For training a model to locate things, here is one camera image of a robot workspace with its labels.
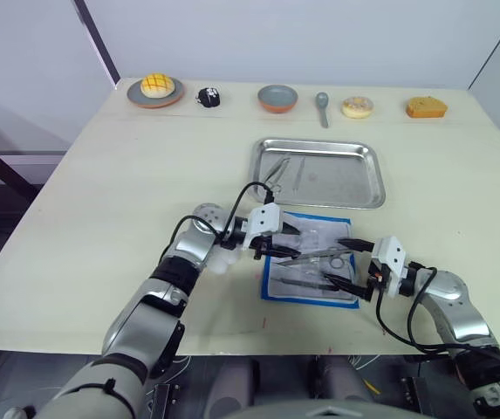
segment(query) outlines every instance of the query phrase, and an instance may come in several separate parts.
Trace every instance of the gray plate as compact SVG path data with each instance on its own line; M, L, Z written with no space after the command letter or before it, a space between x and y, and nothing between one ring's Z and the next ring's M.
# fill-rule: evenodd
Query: gray plate
M135 105L141 107L154 108L172 105L182 98L185 93L185 89L180 80L175 79L174 77L171 77L171 79L174 81L175 89L166 98L152 99L145 96L141 92L142 79L130 85L129 89L127 89L127 98L130 99Z
M386 199L375 152L358 142L265 138L254 147L250 179L272 187L276 203L374 209ZM263 201L262 188L251 193Z

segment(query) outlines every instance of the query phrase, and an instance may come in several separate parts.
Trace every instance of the bowl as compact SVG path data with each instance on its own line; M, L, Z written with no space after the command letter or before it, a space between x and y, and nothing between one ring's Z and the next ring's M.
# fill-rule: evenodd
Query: bowl
M296 105L298 93L285 85L268 85L259 90L257 98L269 112L284 113Z

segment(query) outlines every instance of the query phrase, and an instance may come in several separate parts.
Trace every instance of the metal tray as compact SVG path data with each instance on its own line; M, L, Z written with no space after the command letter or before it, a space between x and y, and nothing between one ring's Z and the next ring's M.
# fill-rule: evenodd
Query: metal tray
M386 199L375 152L359 142L265 138L253 150L250 179L267 183L276 203L353 209ZM263 201L263 188L251 194Z

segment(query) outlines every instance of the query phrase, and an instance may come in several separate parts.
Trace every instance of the wooden table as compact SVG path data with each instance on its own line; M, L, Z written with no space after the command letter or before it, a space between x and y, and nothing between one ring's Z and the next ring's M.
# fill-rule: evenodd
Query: wooden table
M75 141L0 253L0 349L96 354L114 317L157 263L177 220L200 203L229 208L248 181L250 151L265 136L360 141L380 161L379 209L286 207L349 217L355 237L396 235L413 259L461 276L500 341L500 132L469 93L441 89L294 86L296 107L266 113L258 84L185 80L186 97L162 109L126 98L123 79ZM222 104L194 100L216 86ZM331 98L329 129L313 98ZM366 95L366 120L341 101ZM443 119L414 120L407 100L433 95ZM240 211L257 203L248 197ZM360 310L263 301L263 262L248 253L224 276L204 272L182 317L180 354L404 354L374 304ZM410 299L384 299L405 333ZM421 309L418 340L437 341Z

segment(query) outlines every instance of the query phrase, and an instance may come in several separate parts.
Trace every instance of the spoon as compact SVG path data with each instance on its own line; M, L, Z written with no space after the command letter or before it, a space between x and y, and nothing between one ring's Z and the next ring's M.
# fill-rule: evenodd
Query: spoon
M325 109L327 108L327 104L329 103L329 96L325 92L319 92L316 94L316 106L319 109L319 114L321 115L321 126L323 128L329 127L329 122L327 122L327 114L325 113Z

